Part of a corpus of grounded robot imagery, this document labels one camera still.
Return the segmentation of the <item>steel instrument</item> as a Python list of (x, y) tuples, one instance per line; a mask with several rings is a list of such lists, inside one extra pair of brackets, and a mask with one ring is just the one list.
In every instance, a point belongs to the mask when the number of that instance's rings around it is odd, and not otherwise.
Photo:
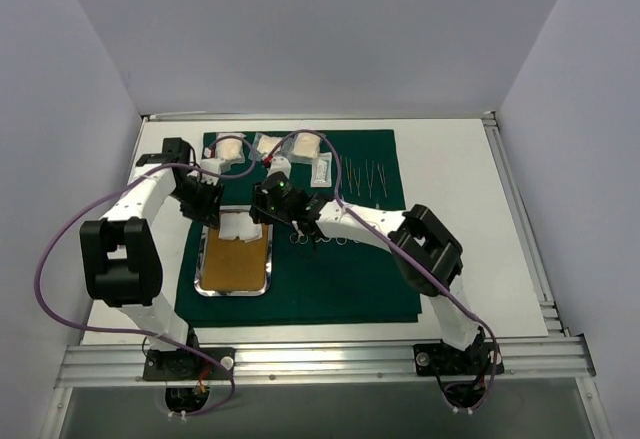
[(386, 181), (384, 165), (383, 164), (378, 164), (377, 165), (377, 170), (378, 170), (379, 180), (380, 180), (380, 184), (381, 184), (381, 188), (382, 188), (384, 197), (388, 198), (387, 181)]

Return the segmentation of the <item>aluminium right side rail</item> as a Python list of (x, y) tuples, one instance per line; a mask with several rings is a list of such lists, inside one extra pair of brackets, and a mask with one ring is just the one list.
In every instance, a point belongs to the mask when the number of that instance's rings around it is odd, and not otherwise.
[(529, 277), (540, 305), (547, 331), (552, 336), (570, 335), (558, 310), (529, 215), (512, 172), (502, 140), (497, 113), (488, 111), (481, 119), (494, 163), (502, 184), (516, 234), (524, 254)]

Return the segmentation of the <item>white gauze pad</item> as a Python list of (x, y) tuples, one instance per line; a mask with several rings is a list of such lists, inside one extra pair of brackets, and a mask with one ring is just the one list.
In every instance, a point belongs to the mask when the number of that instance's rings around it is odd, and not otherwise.
[(272, 151), (281, 142), (281, 140), (281, 137), (256, 132), (249, 151), (250, 159), (255, 161), (264, 161), (272, 154)]
[(289, 151), (289, 160), (297, 164), (311, 164), (320, 154), (322, 136), (309, 132), (298, 133)]
[(229, 165), (245, 161), (245, 134), (241, 132), (219, 132), (216, 134), (215, 157)]

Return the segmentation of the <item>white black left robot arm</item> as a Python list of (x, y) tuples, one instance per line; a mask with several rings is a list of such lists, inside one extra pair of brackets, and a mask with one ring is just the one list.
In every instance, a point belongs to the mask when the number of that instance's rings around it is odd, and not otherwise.
[(193, 328), (162, 293), (164, 272), (151, 225), (172, 198), (183, 217), (220, 226), (220, 172), (191, 171), (192, 151), (187, 141), (174, 137), (163, 141), (159, 153), (142, 155), (128, 189), (100, 219), (84, 222), (79, 230), (89, 296), (149, 331), (151, 348), (167, 352), (166, 367), (179, 378), (200, 370), (202, 354)]

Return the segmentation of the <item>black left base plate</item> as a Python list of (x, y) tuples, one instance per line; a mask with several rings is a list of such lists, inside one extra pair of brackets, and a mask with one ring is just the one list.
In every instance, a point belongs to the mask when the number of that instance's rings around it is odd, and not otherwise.
[(142, 379), (147, 382), (176, 382), (196, 379), (224, 380), (233, 373), (236, 349), (231, 347), (204, 347), (202, 352), (215, 359), (219, 366), (184, 349), (159, 351), (150, 349)]

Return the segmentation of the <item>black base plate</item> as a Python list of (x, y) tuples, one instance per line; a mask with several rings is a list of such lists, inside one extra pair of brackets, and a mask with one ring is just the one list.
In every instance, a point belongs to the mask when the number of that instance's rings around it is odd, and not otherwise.
[(224, 380), (233, 373), (236, 349), (231, 347), (204, 347), (202, 352), (215, 359), (219, 366), (184, 349), (159, 351), (150, 349), (142, 379), (147, 382), (176, 382), (196, 379)]
[(489, 374), (493, 359), (493, 344), (472, 345), (465, 351), (443, 342), (418, 343), (412, 346), (415, 373), (421, 377), (475, 376)]

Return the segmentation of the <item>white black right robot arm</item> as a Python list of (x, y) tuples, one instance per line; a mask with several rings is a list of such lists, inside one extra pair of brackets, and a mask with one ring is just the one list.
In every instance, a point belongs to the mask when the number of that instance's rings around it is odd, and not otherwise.
[(409, 287), (429, 298), (447, 365), (464, 372), (479, 361), (480, 319), (458, 280), (463, 248), (427, 207), (387, 211), (310, 195), (276, 172), (253, 185), (250, 216), (256, 223), (284, 224), (299, 237), (347, 239), (388, 252)]

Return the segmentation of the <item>thin steel tweezers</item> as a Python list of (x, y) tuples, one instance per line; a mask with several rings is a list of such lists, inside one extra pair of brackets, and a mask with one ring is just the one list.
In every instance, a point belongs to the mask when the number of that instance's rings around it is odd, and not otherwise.
[(356, 194), (357, 196), (361, 195), (361, 169), (360, 168), (353, 168), (352, 169), (352, 176), (353, 176), (353, 181), (356, 187)]
[(369, 197), (372, 198), (375, 185), (375, 163), (373, 160), (365, 161), (365, 173)]
[(347, 187), (348, 187), (349, 193), (352, 194), (353, 193), (352, 169), (351, 169), (351, 162), (347, 157), (344, 158), (344, 169), (345, 169), (345, 177), (348, 185)]

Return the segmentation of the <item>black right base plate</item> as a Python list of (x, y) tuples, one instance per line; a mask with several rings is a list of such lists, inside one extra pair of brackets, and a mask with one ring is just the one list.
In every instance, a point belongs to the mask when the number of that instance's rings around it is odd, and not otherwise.
[(489, 374), (493, 359), (493, 344), (472, 345), (465, 351), (443, 342), (418, 343), (412, 346), (415, 373), (421, 377), (475, 376)]

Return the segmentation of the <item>white gauze square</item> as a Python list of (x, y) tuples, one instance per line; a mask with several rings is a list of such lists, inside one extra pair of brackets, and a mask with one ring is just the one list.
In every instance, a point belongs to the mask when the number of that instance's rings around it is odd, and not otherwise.
[(218, 237), (220, 240), (233, 241), (239, 237), (240, 217), (238, 213), (224, 213), (220, 216)]

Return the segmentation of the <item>aluminium rail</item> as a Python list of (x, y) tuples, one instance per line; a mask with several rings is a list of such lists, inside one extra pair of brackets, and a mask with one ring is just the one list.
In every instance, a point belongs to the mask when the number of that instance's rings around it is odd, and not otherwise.
[(570, 335), (558, 310), (529, 215), (512, 172), (502, 140), (497, 113), (488, 111), (481, 119), (494, 163), (502, 184), (516, 234), (524, 254), (529, 277), (540, 305), (547, 331), (552, 336)]
[[(591, 377), (595, 367), (584, 339), (552, 336), (537, 340), (501, 339), (502, 363), (510, 379)], [(240, 344), (235, 347), (234, 379), (244, 385), (427, 382), (415, 372), (407, 341)], [(143, 354), (136, 345), (78, 346), (67, 349), (56, 386), (149, 386)]]

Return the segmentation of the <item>aluminium front rail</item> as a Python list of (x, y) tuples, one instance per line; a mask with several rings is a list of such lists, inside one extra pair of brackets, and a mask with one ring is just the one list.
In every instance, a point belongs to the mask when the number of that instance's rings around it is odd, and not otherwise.
[[(591, 377), (595, 367), (584, 339), (552, 336), (537, 340), (501, 339), (502, 363), (510, 379)], [(407, 341), (240, 344), (235, 347), (234, 379), (244, 385), (427, 382), (415, 372)], [(149, 386), (143, 354), (136, 345), (78, 346), (67, 349), (56, 386)]]

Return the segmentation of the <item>stainless steel instrument tray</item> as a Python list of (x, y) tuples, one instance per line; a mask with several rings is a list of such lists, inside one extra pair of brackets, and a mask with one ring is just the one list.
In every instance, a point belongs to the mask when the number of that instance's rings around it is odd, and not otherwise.
[(222, 215), (239, 214), (242, 224), (260, 227), (261, 236), (246, 241), (219, 238), (203, 226), (198, 240), (194, 289), (203, 297), (258, 297), (271, 284), (273, 226), (254, 224), (249, 206), (223, 206)]

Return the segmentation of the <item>white suture packet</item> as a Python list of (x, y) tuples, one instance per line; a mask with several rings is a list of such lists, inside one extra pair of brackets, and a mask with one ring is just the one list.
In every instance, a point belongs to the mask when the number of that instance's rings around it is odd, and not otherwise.
[(332, 162), (331, 152), (320, 153), (311, 164), (310, 186), (312, 188), (329, 188), (332, 186)]

